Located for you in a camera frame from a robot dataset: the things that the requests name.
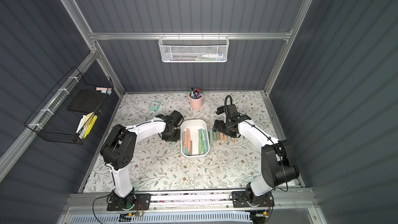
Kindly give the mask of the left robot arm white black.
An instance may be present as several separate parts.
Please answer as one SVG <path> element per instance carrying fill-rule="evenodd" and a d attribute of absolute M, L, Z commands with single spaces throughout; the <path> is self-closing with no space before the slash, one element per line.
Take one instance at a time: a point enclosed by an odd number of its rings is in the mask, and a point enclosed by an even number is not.
<path fill-rule="evenodd" d="M 140 124 L 115 125 L 104 142 L 100 155 L 110 168 L 114 189 L 107 197 L 108 211 L 146 209 L 134 193 L 128 165 L 133 159 L 135 146 L 143 139 L 158 134 L 163 141 L 174 142 L 180 138 L 184 118 L 178 111 L 170 115 L 159 114 Z"/>

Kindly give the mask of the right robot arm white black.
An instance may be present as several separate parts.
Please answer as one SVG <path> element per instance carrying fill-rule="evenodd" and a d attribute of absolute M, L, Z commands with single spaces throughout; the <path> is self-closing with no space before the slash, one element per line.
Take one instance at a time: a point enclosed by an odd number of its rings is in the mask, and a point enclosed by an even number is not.
<path fill-rule="evenodd" d="M 247 184 L 245 193 L 232 193 L 235 207 L 274 206 L 272 191 L 300 175 L 292 145 L 263 131 L 248 115 L 238 112 L 232 96 L 227 95 L 224 105 L 217 108 L 217 115 L 225 114 L 225 120 L 215 120 L 213 130 L 221 137 L 248 139 L 261 153 L 261 175 Z"/>

